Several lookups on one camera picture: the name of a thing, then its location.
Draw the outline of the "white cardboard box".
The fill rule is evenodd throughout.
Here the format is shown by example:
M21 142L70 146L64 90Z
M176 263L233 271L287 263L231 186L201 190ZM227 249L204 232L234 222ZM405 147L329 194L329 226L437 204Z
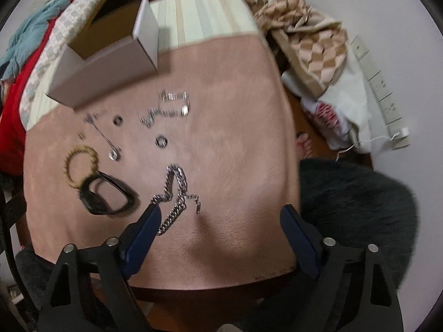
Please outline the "white cardboard box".
M61 49L46 96L73 109L158 71L159 26L149 0L93 22Z

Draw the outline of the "striped table cloth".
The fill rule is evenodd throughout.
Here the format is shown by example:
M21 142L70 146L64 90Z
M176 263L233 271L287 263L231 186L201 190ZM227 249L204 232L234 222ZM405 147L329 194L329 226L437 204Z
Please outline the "striped table cloth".
M161 53L212 38L259 33L244 0L155 0L150 5Z

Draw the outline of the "black fuzzy cushion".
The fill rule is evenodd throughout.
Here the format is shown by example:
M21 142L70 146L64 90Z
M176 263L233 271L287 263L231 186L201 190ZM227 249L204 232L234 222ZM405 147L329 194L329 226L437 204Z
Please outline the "black fuzzy cushion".
M300 162L300 214L341 245L377 245L399 287L418 234L418 207L410 189L366 166L305 159Z

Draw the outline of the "checkered beige blanket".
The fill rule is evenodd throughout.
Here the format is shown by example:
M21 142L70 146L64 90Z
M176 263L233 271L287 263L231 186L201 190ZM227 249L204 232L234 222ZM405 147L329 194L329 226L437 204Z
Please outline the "checkered beige blanket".
M296 77L318 99L342 73L348 34L306 0L247 0L257 27L271 34Z

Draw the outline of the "teal blue blanket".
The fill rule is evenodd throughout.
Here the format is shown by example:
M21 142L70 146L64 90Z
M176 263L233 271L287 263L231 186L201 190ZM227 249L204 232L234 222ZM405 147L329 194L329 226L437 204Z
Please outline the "teal blue blanket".
M22 22L1 57L1 81L17 78L29 57L40 46L49 22L57 18L69 4L71 0L49 0Z

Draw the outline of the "white printed plastic bag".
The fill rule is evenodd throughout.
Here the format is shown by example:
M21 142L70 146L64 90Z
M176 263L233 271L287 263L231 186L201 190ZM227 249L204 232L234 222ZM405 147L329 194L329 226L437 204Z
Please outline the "white printed plastic bag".
M393 140L386 132L372 136L368 86L353 53L348 53L341 75L321 97L311 97L291 69L282 74L282 82L289 92L300 98L302 110L338 156L352 150L368 154L372 143Z

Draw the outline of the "red bed cover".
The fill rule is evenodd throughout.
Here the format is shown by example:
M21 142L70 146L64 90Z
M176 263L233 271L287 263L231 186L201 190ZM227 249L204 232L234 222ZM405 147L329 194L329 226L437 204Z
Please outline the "red bed cover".
M40 46L29 57L17 78L1 81L1 171L10 175L23 173L25 129L20 120L20 101L26 80L49 38L55 21L56 18L49 22Z

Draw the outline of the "black smart band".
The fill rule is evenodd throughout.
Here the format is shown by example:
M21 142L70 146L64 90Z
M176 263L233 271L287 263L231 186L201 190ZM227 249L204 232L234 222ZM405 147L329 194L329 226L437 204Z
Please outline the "black smart band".
M138 195L131 187L101 171L82 182L79 199L86 210L95 216L128 214L138 204Z

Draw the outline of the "checkered mattress quilt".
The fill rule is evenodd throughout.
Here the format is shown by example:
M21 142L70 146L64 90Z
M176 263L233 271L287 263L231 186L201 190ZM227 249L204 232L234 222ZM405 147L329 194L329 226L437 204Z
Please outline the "checkered mattress quilt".
M61 49L86 30L105 2L106 0L74 0L56 18L22 93L19 112L26 131L32 129L43 116L59 105L47 97L46 93L53 81Z

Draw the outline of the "white power strip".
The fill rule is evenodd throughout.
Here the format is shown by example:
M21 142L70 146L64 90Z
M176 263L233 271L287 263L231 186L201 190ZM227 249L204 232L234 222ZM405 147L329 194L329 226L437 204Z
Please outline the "white power strip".
M396 105L393 91L388 86L384 72L360 35L351 41L350 48L364 75L369 109L370 142L376 150L389 148L397 150L409 146L409 129Z

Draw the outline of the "silver hair pin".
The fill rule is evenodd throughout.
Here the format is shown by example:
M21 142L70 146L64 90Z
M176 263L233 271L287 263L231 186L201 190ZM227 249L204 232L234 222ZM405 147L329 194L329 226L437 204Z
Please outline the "silver hair pin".
M87 112L85 117L84 117L84 122L87 124L90 124L93 126L93 128L95 128L95 130L98 131L98 133L103 137L104 141L110 146L110 151L109 151L109 158L112 161L119 161L121 158L121 148L115 146L107 137L106 135L99 129L99 127L96 125L95 123L95 118L94 116Z

